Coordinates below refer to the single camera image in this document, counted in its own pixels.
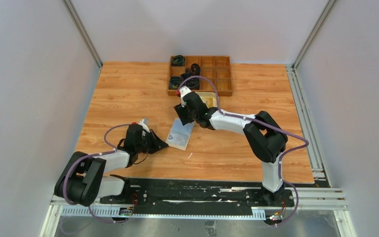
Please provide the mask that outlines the pale blue VIP card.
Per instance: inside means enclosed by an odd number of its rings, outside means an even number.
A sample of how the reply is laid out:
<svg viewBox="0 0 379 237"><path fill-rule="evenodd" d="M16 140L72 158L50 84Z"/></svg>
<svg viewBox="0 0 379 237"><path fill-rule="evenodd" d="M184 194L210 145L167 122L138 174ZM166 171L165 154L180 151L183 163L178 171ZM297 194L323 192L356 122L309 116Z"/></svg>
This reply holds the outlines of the pale blue VIP card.
<svg viewBox="0 0 379 237"><path fill-rule="evenodd" d="M176 131L170 131L167 138L167 143L186 147L189 142L190 135L188 133L179 133Z"/></svg>

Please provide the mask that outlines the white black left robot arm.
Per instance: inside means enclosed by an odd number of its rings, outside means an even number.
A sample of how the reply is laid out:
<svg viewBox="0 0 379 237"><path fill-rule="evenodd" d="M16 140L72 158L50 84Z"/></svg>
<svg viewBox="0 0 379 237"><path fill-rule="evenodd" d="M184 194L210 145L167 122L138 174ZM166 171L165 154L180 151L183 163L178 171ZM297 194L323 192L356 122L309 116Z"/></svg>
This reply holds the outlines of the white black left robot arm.
<svg viewBox="0 0 379 237"><path fill-rule="evenodd" d="M98 198L114 198L125 204L136 200L130 188L130 180L106 173L129 168L136 163L139 154L151 155L168 147L144 120L126 124L125 138L117 145L109 143L110 151L87 154L76 151L59 176L54 195L70 205L89 207Z"/></svg>

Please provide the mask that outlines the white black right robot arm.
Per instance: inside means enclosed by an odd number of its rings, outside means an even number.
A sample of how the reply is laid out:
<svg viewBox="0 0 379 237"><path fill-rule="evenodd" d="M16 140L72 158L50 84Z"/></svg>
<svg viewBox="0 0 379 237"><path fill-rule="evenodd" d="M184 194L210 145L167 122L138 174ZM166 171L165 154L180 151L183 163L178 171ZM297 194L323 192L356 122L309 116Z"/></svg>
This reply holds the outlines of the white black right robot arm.
<svg viewBox="0 0 379 237"><path fill-rule="evenodd" d="M196 122L202 128L225 130L246 137L254 155L262 162L262 199L268 206L275 206L282 199L284 184L281 179L280 156L285 151L287 135L265 111L256 115L241 115L210 107L200 96L188 88L178 92L181 103L174 107L183 125Z"/></svg>

